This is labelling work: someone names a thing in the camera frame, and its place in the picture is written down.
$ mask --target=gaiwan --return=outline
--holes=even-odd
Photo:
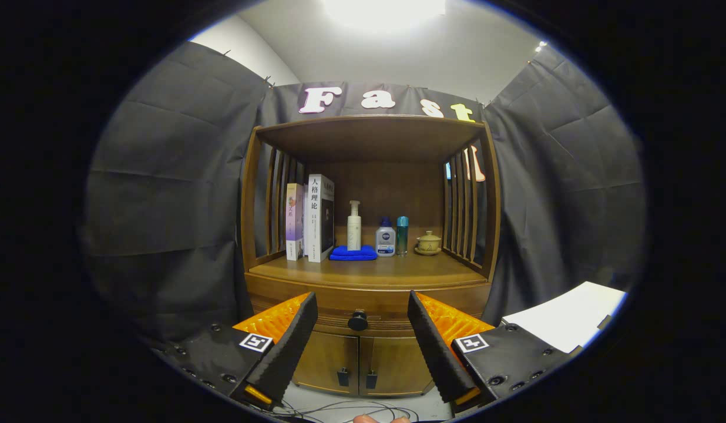
[[[441,248],[439,247],[439,243],[441,243],[441,238],[433,235],[432,230],[425,231],[424,236],[419,236],[416,239],[418,241],[418,246],[415,247],[415,252],[417,252],[418,254],[431,256],[434,254],[438,254],[438,252],[441,251]]]

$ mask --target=round knob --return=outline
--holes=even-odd
[[[347,327],[352,330],[365,330],[368,327],[365,311],[355,310],[352,317],[347,321]]]

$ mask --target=floor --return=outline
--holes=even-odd
[[[433,421],[447,420],[452,418],[452,412],[449,404],[441,401],[439,391],[436,388],[428,391],[423,396],[411,398],[352,398],[342,397],[331,394],[324,394],[318,391],[310,391],[305,388],[299,388],[294,383],[290,383],[285,392],[284,401],[293,406],[299,412],[311,413],[304,415],[304,418],[312,421],[321,421],[322,423],[350,423],[356,415],[368,414],[381,423],[389,423],[392,421],[392,413],[395,417],[406,417],[403,410],[393,409],[391,411],[379,404],[373,404],[370,401],[380,402],[388,407],[403,407],[409,410],[412,423],[416,421]],[[314,411],[319,407],[327,406],[328,408]],[[275,408],[275,412],[285,412],[284,409]]]

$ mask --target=cabinet door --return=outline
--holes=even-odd
[[[360,370],[361,395],[408,396],[433,387],[415,338],[361,337]]]
[[[345,378],[347,386],[341,384]],[[337,394],[357,394],[358,338],[312,332],[295,368],[293,382]]]

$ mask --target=blue towel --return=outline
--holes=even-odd
[[[329,260],[361,261],[376,260],[376,257],[376,251],[371,246],[361,246],[357,251],[347,251],[347,246],[339,246],[332,250]]]

